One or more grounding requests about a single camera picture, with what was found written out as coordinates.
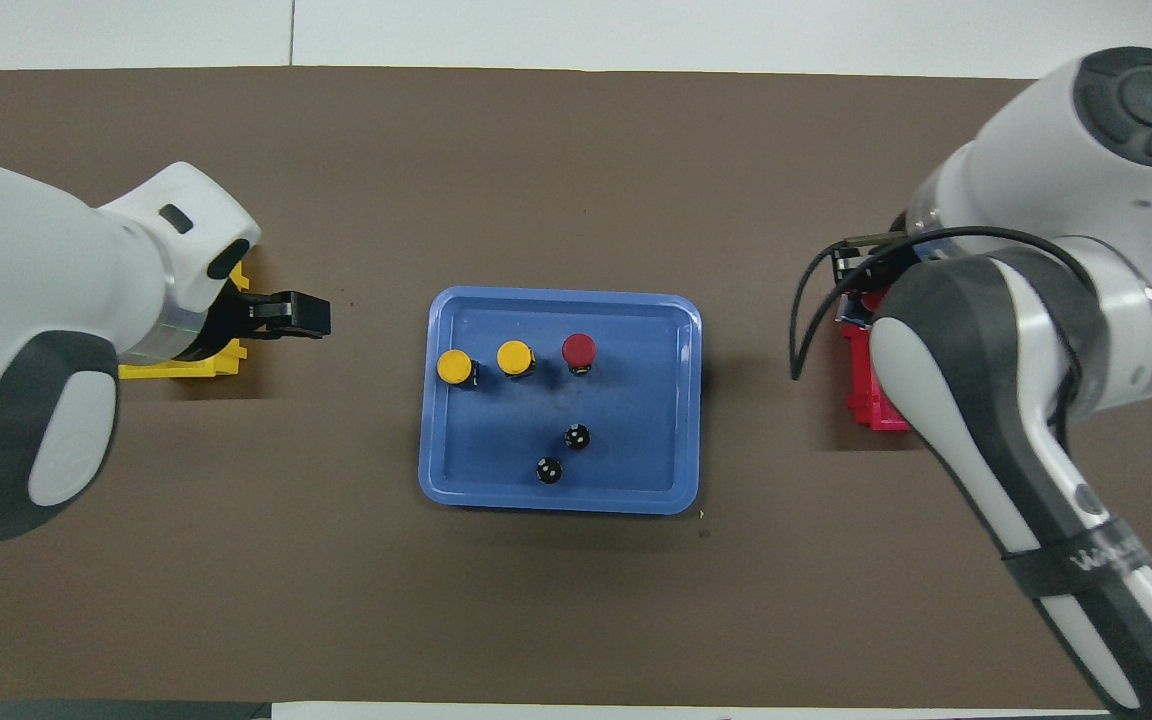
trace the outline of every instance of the black cable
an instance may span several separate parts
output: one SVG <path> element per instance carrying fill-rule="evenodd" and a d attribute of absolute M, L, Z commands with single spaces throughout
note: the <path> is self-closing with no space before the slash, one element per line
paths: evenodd
<path fill-rule="evenodd" d="M 806 288 L 809 279 L 817 270 L 817 266 L 823 263 L 824 258 L 828 258 L 833 251 L 841 249 L 841 247 L 847 247 L 847 242 L 836 242 L 831 247 L 818 252 L 813 258 L 812 263 L 808 264 L 808 268 L 804 270 L 803 276 L 799 279 L 799 287 L 794 293 L 794 306 L 790 310 L 790 378 L 799 379 L 803 376 L 803 365 L 806 361 L 806 354 L 810 347 L 812 347 L 812 340 L 814 333 L 820 327 L 820 323 L 824 320 L 829 311 L 829 306 L 833 302 L 840 300 L 844 293 L 851 290 L 851 288 L 859 282 L 864 276 L 867 276 L 867 271 L 873 268 L 874 265 L 882 263 L 887 258 L 890 258 L 896 252 L 902 250 L 908 250 L 910 247 L 922 245 L 924 242 L 932 242 L 937 240 L 946 240 L 950 237 L 969 237 L 969 236 L 980 236 L 980 237 L 998 237 L 1002 240 L 1009 240 L 1011 242 L 1020 242 L 1022 245 L 1037 247 L 1038 250 L 1047 252 L 1047 255 L 1053 256 L 1058 260 L 1064 264 L 1064 267 L 1074 274 L 1074 279 L 1078 281 L 1083 287 L 1092 291 L 1096 295 L 1096 285 L 1092 282 L 1092 276 L 1087 274 L 1087 270 L 1083 268 L 1082 263 L 1074 259 L 1073 255 L 1068 251 L 1061 249 L 1056 243 L 1051 242 L 1047 238 L 1036 236 L 1036 234 L 1026 232 L 1016 232 L 1011 228 L 1000 228 L 993 227 L 993 225 L 964 225 L 964 227 L 956 228 L 942 228 L 938 232 L 925 232 L 923 234 L 916 234 L 916 236 L 910 236 L 909 238 L 892 242 L 889 245 L 879 247 L 879 249 L 870 255 L 861 265 L 856 265 L 851 272 L 847 273 L 841 281 L 835 283 L 835 287 L 820 301 L 820 305 L 817 311 L 812 314 L 812 321 L 808 325 L 808 329 L 803 336 L 803 346 L 799 348 L 799 339 L 797 338 L 797 327 L 799 326 L 799 305 L 803 300 L 803 291 Z M 1064 354 L 1069 359 L 1069 372 L 1066 373 L 1064 380 L 1061 382 L 1061 389 L 1056 400 L 1056 409 L 1053 411 L 1048 423 L 1052 425 L 1052 432 L 1056 437 L 1056 441 L 1060 446 L 1069 452 L 1068 446 L 1068 434 L 1066 433 L 1066 418 L 1068 418 L 1069 406 L 1073 402 L 1074 393 L 1078 391 L 1082 384 L 1083 367 L 1078 362 L 1078 356 L 1074 354 L 1074 347 L 1069 341 L 1069 338 L 1060 329 L 1059 325 L 1053 324 L 1056 327 L 1056 336 L 1060 338 L 1061 346 L 1064 347 Z"/>

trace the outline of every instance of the brown table surface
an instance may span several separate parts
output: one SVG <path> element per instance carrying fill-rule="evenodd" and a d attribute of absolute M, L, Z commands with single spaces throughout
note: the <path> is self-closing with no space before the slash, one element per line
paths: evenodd
<path fill-rule="evenodd" d="M 1023 86 L 0 71 L 0 165 L 104 204 L 187 159 L 264 228 L 256 290 L 325 297 L 335 329 L 253 344 L 238 377 L 126 382 L 104 477 L 0 544 L 0 697 L 1096 706 L 932 456 L 851 424 L 835 329 L 786 370 L 810 255 L 886 229 Z M 452 285 L 694 301 L 695 506 L 426 500 L 425 319 Z M 1152 547 L 1152 401 L 1074 447 Z"/>

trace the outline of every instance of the yellow cap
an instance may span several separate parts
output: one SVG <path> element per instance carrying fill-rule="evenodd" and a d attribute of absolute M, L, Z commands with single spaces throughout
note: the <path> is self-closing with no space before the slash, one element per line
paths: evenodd
<path fill-rule="evenodd" d="M 497 351 L 497 364 L 508 376 L 524 374 L 535 362 L 536 356 L 532 355 L 531 348 L 522 341 L 508 341 L 500 346 L 500 350 Z"/>
<path fill-rule="evenodd" d="M 458 386 L 473 373 L 473 361 L 463 350 L 448 350 L 438 357 L 438 377 L 444 382 Z"/>

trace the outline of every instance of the blue tray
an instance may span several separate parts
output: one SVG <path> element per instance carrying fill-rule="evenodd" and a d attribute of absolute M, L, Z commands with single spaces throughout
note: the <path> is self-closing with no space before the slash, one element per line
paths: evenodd
<path fill-rule="evenodd" d="M 563 340 L 589 334 L 594 369 L 573 376 Z M 535 373 L 495 364 L 507 340 L 530 344 Z M 479 363 L 479 386 L 440 381 L 452 347 Z M 563 446 L 574 423 L 585 450 Z M 536 479 L 558 457 L 562 479 Z M 700 478 L 700 311 L 675 295 L 452 287 L 429 310 L 420 488 L 444 505 L 673 515 Z"/>

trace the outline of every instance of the red button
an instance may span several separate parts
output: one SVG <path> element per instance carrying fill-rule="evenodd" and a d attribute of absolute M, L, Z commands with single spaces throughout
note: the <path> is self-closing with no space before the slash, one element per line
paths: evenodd
<path fill-rule="evenodd" d="M 576 333 L 563 341 L 563 361 L 571 367 L 589 367 L 594 364 L 598 346 L 585 333 Z"/>

